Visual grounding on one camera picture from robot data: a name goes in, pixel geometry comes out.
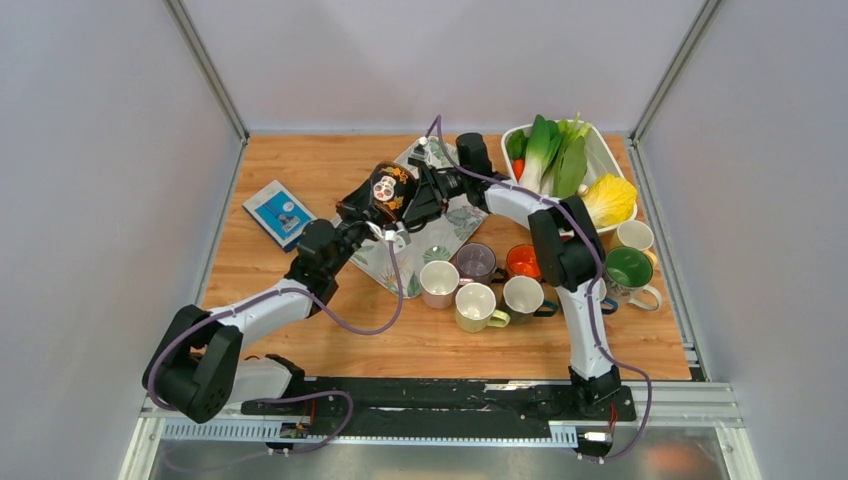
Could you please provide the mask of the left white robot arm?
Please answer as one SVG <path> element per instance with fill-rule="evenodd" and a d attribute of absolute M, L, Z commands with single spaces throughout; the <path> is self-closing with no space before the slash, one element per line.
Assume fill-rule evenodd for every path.
<path fill-rule="evenodd" d="M 306 225 L 297 254 L 283 278 L 265 291 L 234 304 L 204 310 L 180 308 L 142 376 L 142 385 L 160 408 L 178 411 L 196 423 L 216 416 L 228 403 L 265 399 L 282 414 L 300 410 L 305 386 L 287 376 L 276 360 L 244 362 L 244 348 L 327 307 L 337 274 L 371 227 L 392 224 L 376 206 L 372 181 L 364 181 L 337 206 L 340 223 L 317 219 Z"/>

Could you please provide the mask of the black floral mug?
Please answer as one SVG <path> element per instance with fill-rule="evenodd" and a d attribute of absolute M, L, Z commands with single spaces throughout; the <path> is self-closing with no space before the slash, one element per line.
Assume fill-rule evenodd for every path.
<path fill-rule="evenodd" d="M 396 162 L 380 162 L 369 176 L 369 205 L 391 222 L 403 219 L 418 191 L 415 174 Z"/>

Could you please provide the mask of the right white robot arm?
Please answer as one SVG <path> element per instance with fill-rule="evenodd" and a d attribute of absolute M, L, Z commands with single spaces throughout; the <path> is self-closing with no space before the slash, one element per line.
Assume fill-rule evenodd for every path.
<path fill-rule="evenodd" d="M 493 171 L 477 133 L 461 136 L 457 148 L 466 157 L 447 168 L 428 164 L 429 142 L 419 138 L 408 158 L 419 172 L 419 187 L 404 226 L 421 230 L 444 214 L 450 199 L 464 196 L 477 208 L 527 228 L 542 278 L 555 289 L 569 331 L 572 408 L 584 418 L 599 416 L 622 382 L 602 334 L 603 249 L 583 201 L 543 196 Z"/>

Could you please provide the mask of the orange mug black handle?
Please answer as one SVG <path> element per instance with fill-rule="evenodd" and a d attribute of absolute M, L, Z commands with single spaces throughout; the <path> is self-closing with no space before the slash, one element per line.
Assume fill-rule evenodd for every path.
<path fill-rule="evenodd" d="M 512 276 L 526 276 L 542 281 L 542 273 L 537 262 L 534 247 L 521 244 L 512 247 L 506 256 L 506 270 Z"/>

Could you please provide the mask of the large floral cream mug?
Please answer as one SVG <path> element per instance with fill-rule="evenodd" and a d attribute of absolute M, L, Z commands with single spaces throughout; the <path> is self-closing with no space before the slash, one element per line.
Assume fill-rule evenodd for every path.
<path fill-rule="evenodd" d="M 649 312 L 659 310 L 664 303 L 663 295 L 650 284 L 655 262 L 651 254 L 632 247 L 608 251 L 604 261 L 607 296 L 619 306 L 633 305 Z"/>

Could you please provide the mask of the pink faceted mug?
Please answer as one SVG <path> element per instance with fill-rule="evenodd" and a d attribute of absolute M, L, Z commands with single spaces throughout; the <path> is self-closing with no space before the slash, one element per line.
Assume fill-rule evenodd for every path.
<path fill-rule="evenodd" d="M 449 308 L 456 291 L 473 283 L 471 278 L 462 277 L 449 261 L 434 260 L 426 263 L 419 275 L 421 296 L 425 304 L 434 309 Z"/>

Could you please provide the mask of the dark blue faceted mug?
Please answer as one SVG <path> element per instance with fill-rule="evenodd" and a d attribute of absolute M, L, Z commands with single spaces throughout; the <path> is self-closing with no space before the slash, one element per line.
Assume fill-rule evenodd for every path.
<path fill-rule="evenodd" d="M 601 312 L 603 315 L 612 315 L 615 314 L 618 309 L 618 303 L 608 296 L 607 286 L 604 280 L 600 280 L 599 283 L 599 298 L 600 298 L 600 306 Z"/>

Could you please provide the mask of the purple mug black handle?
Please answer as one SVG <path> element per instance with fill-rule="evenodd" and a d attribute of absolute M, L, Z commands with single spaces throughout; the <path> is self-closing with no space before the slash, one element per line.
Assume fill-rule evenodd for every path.
<path fill-rule="evenodd" d="M 503 284 L 508 272 L 497 264 L 494 251 L 482 243 L 467 243 L 455 255 L 455 266 L 462 278 L 485 285 Z"/>

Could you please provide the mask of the dark green faceted mug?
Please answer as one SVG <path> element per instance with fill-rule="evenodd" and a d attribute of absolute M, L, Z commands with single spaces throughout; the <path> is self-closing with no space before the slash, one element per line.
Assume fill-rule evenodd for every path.
<path fill-rule="evenodd" d="M 515 276 L 504 284 L 501 307 L 510 317 L 510 326 L 552 317 L 558 312 L 557 303 L 546 299 L 541 283 L 527 276 Z"/>

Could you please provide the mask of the pale yellow mug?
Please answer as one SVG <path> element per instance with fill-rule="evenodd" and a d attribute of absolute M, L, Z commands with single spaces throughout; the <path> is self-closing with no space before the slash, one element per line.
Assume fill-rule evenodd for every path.
<path fill-rule="evenodd" d="M 655 235 L 651 228 L 639 220 L 622 222 L 613 232 L 609 246 L 611 249 L 630 247 L 645 254 L 653 267 L 658 264 L 658 258 L 652 251 Z"/>

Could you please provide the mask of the lime green faceted mug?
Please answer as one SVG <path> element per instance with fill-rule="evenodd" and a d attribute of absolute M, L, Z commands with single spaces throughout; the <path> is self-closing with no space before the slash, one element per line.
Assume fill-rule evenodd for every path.
<path fill-rule="evenodd" d="M 496 295 L 489 286 L 469 283 L 455 295 L 455 321 L 469 333 L 478 333 L 487 327 L 504 328 L 511 317 L 497 306 Z"/>

